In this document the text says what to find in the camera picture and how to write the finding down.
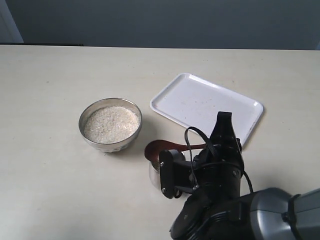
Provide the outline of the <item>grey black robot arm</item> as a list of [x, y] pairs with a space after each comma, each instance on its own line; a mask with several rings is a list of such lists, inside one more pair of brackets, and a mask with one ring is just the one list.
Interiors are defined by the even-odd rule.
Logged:
[[161, 191], [188, 198], [170, 228], [174, 240], [317, 240], [320, 191], [292, 195], [271, 187], [241, 195], [247, 178], [232, 114], [220, 111], [205, 146], [186, 160], [183, 151], [159, 153]]

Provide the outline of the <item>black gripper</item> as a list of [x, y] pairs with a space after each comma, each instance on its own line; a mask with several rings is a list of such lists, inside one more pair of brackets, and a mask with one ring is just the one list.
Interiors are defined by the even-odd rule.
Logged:
[[170, 149], [159, 153], [160, 189], [166, 198], [178, 199], [187, 193], [189, 204], [207, 208], [240, 196], [245, 170], [231, 112], [217, 113], [209, 140], [216, 154], [204, 144], [183, 152]]

